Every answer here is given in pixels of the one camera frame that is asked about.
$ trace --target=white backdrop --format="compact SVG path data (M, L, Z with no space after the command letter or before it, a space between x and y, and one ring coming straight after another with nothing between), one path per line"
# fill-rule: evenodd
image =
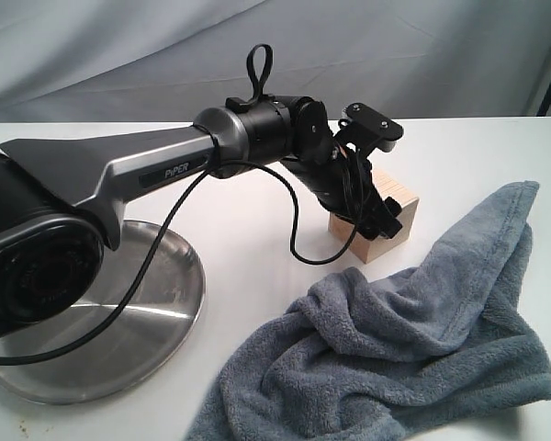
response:
M551 0L0 0L0 121L189 120L250 94L257 42L269 91L332 118L357 99L517 116L551 62Z

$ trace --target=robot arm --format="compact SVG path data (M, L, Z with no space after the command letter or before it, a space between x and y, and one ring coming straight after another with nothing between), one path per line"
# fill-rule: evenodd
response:
M257 79L253 56L260 47L266 62ZM381 199L367 156L375 148L389 152L401 126L355 103L333 136L321 102L264 94L271 63L269 46L253 48L253 97L228 98L187 128L0 144L0 336L64 311L85 293L103 246L119 246L126 203L208 169L216 178L248 170L232 160L281 162L326 210L357 224L368 239L399 231L399 204Z

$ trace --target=stainless steel base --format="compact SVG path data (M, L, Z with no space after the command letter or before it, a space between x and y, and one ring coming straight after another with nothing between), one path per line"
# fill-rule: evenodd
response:
M0 338L0 356L22 356L70 343L92 329L123 297L159 226L125 221L122 242L107 252L94 285L70 309ZM0 367L0 384L21 397L71 404L105 397L143 381L179 348L205 294L200 260L181 236L167 232L130 305L92 342L60 358Z

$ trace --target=wooden block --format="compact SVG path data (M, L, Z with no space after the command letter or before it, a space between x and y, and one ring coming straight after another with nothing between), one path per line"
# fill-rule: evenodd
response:
M396 182L382 170L374 167L372 174L374 184L382 199L392 196L402 207L402 212L398 216L402 229L392 239L377 237L373 241L368 241L358 233L349 249L366 264L409 238L410 229L414 222L414 214L419 205L419 198L414 193ZM342 242L347 241L353 227L351 223L340 220L334 215L331 215L329 218L329 232Z

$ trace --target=round metal base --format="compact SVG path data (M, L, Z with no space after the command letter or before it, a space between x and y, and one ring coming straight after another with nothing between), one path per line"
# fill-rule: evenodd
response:
M159 226L125 221L120 248L106 252L94 285L65 312L0 338L0 356L23 356L70 343L117 306ZM143 381L179 348L205 293L200 260L181 236L167 232L139 290L96 339L54 360L0 367L0 384L31 401L72 404L105 397Z

